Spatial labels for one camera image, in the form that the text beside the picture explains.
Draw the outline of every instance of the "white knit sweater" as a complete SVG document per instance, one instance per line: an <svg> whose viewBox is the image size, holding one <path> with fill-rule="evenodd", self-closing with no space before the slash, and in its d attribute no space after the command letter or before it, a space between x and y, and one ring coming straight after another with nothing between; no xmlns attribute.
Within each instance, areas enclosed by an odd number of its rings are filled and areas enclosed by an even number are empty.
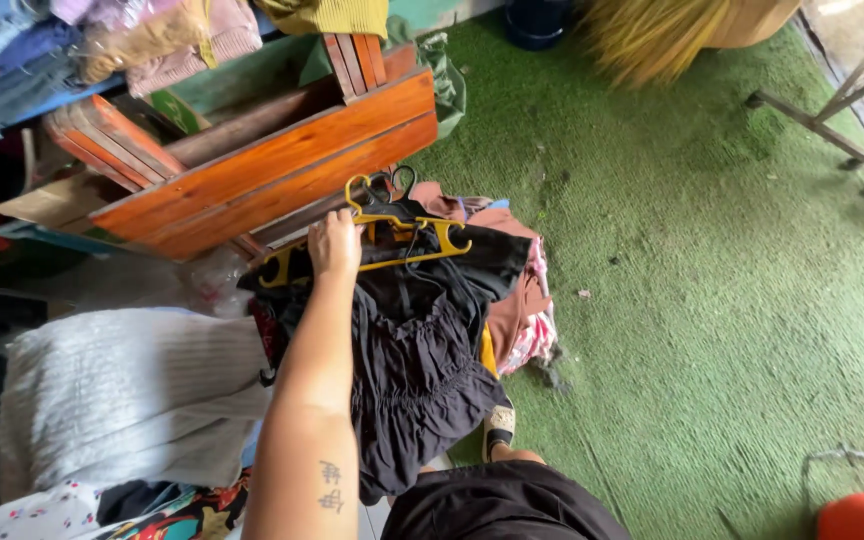
<svg viewBox="0 0 864 540"><path fill-rule="evenodd" d="M155 309L58 320L8 348L3 502L75 477L229 486L270 392L255 322Z"/></svg>

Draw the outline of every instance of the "forearm tattoo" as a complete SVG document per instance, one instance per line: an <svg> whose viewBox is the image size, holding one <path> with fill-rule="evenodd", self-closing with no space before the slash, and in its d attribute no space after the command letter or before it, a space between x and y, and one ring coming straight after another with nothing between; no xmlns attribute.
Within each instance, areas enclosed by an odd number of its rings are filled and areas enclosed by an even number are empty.
<svg viewBox="0 0 864 540"><path fill-rule="evenodd" d="M342 471L339 470L333 463L329 461L318 461L321 465L321 477L325 480L325 485L339 485L342 479ZM325 510L335 509L335 513L342 512L342 490L339 488L332 489L331 492L321 496L318 500L318 505Z"/></svg>

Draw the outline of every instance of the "shoe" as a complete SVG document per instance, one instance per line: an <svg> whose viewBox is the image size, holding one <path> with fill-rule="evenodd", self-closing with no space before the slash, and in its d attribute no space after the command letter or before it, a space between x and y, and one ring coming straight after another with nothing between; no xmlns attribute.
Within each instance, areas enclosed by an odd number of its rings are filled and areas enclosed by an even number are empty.
<svg viewBox="0 0 864 540"><path fill-rule="evenodd" d="M512 437L516 433L516 410L512 402L497 404L482 421L485 435L482 437L482 461L492 463L492 448L498 443L512 446Z"/></svg>

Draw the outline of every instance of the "wooden chair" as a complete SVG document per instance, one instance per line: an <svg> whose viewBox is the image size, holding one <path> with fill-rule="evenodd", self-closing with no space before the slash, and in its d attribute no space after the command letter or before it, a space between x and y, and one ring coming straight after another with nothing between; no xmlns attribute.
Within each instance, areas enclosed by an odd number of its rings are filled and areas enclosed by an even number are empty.
<svg viewBox="0 0 864 540"><path fill-rule="evenodd" d="M100 96L50 113L58 145L132 192L89 219L175 261L226 241L253 258L265 246L252 231L299 211L313 219L308 207L339 205L348 178L436 140L432 74L412 43L383 53L374 35L322 39L334 77L165 146Z"/></svg>

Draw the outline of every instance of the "broom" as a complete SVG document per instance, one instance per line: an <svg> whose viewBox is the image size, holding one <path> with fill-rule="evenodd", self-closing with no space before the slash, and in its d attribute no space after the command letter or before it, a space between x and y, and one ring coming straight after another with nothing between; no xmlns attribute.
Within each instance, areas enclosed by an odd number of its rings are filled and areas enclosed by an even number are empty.
<svg viewBox="0 0 864 540"><path fill-rule="evenodd" d="M613 85L671 83L690 66L734 0L586 0L582 26Z"/></svg>

